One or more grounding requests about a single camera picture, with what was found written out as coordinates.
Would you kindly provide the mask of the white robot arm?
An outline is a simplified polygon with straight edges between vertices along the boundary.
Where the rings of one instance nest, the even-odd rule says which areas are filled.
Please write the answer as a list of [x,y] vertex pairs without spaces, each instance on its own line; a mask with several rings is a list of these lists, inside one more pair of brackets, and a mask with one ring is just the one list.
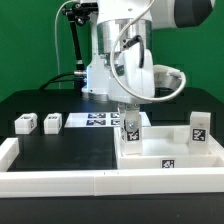
[[152,31],[201,25],[215,0],[69,0],[62,13],[73,27],[92,25],[92,62],[87,91],[119,103],[121,127],[141,127],[139,106],[168,101],[185,87],[186,76],[155,65]]

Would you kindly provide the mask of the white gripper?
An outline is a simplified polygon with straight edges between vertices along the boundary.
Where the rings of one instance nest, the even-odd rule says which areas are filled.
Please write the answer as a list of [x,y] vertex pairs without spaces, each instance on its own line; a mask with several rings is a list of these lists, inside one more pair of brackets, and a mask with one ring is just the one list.
[[[135,94],[153,98],[155,94],[153,61],[148,49],[144,50],[144,66],[142,68],[139,67],[139,62],[139,44],[123,51],[117,60],[116,70],[119,80]],[[117,102],[130,103],[126,105],[125,109],[125,126],[127,131],[137,131],[140,111],[138,104],[146,104],[146,101],[130,95],[113,77],[110,77],[109,80],[109,98]]]

